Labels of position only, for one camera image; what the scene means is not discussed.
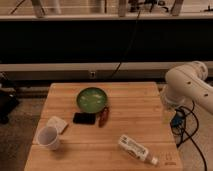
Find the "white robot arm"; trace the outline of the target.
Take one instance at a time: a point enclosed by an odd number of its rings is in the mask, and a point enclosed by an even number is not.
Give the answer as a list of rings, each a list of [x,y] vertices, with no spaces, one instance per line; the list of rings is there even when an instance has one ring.
[[[205,82],[207,77],[208,68],[203,62],[176,66],[165,74],[162,98],[171,107],[180,106],[189,98],[213,115],[213,87]]]

